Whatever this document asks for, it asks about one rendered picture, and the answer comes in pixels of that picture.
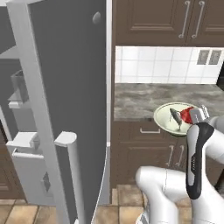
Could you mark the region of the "grey fridge door bin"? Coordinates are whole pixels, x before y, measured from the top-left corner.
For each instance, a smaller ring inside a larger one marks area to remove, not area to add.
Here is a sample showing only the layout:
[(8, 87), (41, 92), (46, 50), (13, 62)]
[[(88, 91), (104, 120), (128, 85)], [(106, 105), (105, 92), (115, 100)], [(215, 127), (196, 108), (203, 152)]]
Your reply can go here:
[(29, 95), (22, 70), (17, 71), (11, 77), (13, 94), (8, 99), (10, 109), (21, 109), (29, 102)]

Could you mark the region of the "grey wall socket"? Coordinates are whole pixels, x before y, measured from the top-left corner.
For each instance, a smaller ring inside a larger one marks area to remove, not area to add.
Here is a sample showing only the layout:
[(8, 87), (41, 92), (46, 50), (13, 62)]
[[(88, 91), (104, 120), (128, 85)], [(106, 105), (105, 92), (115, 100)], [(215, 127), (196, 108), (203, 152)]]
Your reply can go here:
[(200, 50), (197, 64), (198, 65), (205, 65), (207, 63), (208, 55), (209, 55), (208, 50)]
[(212, 50), (209, 65), (217, 65), (221, 56), (221, 50)]

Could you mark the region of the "grey fridge body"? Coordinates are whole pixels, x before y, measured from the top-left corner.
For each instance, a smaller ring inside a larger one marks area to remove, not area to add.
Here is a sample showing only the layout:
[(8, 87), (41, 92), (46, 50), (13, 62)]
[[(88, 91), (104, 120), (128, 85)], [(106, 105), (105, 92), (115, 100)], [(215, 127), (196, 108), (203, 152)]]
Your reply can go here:
[(11, 76), (21, 69), (11, 21), (6, 6), (0, 6), (0, 121), (6, 141), (18, 133), (8, 99), (14, 93)]

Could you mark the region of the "brown drawer front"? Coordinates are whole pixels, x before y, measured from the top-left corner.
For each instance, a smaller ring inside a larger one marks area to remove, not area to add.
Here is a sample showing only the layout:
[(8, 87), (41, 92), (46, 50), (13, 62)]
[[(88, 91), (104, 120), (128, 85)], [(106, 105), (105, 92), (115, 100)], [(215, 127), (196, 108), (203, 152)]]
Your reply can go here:
[[(160, 129), (154, 121), (143, 122), (116, 122), (115, 126), (119, 130), (120, 138), (123, 141), (136, 142), (157, 142), (166, 139), (165, 132)], [(142, 134), (140, 128), (143, 130), (161, 130), (160, 134)]]

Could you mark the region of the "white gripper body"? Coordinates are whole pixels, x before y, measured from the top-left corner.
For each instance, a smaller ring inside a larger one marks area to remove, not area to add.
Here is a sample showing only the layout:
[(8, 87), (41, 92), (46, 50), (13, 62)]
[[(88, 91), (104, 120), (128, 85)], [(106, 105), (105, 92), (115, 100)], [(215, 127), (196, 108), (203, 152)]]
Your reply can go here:
[(192, 108), (190, 110), (190, 116), (192, 123), (201, 123), (206, 119), (202, 108)]

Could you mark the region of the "pale green bowl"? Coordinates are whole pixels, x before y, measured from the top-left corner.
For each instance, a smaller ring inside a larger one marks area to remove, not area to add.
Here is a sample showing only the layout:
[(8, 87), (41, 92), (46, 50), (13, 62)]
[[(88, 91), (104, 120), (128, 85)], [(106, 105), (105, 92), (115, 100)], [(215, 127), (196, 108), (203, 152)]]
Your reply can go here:
[(191, 124), (182, 122), (179, 126), (175, 119), (172, 117), (170, 109), (182, 111), (194, 105), (185, 102), (169, 102), (158, 107), (154, 112), (155, 123), (163, 130), (173, 134), (174, 136), (185, 136)]

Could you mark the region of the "white fridge door bin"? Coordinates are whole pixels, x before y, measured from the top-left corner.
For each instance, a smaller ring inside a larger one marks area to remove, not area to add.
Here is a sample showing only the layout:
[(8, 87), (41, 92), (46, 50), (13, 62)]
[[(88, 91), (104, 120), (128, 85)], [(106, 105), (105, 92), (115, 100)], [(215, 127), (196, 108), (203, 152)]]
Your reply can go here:
[(6, 144), (29, 204), (54, 206), (53, 192), (37, 132), (18, 132)]

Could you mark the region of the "red steak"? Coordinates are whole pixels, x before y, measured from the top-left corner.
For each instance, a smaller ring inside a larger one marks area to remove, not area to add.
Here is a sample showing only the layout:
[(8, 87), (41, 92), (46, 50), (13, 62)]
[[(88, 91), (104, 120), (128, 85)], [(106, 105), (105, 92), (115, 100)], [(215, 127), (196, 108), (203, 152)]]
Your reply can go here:
[(189, 107), (189, 108), (185, 108), (183, 110), (180, 111), (180, 116), (181, 119), (185, 122), (185, 123), (189, 123), (192, 124), (192, 118), (190, 116), (190, 110), (193, 109), (193, 107)]

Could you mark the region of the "brown cupboard beside fridge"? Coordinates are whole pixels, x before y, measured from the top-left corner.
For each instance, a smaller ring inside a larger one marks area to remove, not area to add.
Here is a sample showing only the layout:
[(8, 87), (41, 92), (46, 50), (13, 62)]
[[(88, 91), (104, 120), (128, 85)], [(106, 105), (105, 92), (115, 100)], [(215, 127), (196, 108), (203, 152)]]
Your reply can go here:
[(6, 147), (7, 141), (0, 121), (0, 200), (24, 200), (25, 194)]

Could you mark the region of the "brown upper cupboard door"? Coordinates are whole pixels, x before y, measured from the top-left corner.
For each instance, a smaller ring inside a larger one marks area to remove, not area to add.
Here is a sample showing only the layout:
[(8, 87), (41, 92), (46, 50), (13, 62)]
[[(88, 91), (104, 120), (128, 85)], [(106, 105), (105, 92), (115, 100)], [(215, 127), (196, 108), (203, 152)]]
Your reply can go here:
[(205, 0), (199, 33), (196, 39), (191, 36), (195, 29), (195, 8), (199, 0), (194, 0), (192, 15), (187, 33), (186, 45), (198, 47), (224, 47), (224, 0)]
[(118, 46), (183, 46), (185, 0), (117, 0)]

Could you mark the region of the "grey fridge door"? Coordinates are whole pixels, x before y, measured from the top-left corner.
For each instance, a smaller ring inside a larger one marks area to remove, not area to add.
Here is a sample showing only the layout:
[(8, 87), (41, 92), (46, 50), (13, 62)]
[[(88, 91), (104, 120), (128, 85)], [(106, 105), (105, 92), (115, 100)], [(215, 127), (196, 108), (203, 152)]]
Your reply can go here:
[(99, 202), (107, 149), (106, 1), (8, 0), (29, 102), (19, 132), (37, 132), (59, 224), (77, 211), (68, 151), (55, 139), (77, 135), (86, 224)]

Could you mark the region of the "black appliance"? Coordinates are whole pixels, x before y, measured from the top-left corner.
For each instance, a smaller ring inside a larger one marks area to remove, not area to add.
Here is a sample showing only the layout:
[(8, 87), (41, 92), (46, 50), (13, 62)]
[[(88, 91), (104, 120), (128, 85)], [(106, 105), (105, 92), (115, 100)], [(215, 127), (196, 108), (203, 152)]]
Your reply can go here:
[(222, 63), (222, 67), (216, 85), (219, 88), (224, 89), (224, 62)]

